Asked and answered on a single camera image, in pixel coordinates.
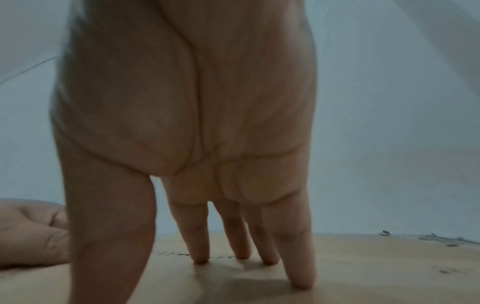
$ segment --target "wooden table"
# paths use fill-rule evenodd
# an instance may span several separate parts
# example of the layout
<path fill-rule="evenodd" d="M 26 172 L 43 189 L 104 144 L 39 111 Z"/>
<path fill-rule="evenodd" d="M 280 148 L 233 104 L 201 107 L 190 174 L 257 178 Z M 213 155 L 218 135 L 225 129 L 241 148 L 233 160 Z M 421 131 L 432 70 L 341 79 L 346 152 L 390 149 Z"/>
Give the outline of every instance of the wooden table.
<path fill-rule="evenodd" d="M 130 303 L 480 303 L 480 246 L 399 236 L 318 235 L 319 278 L 290 287 L 281 265 L 239 262 L 211 235 L 211 263 L 193 266 L 175 236 L 160 238 Z M 69 266 L 0 272 L 0 303 L 63 304 Z"/>

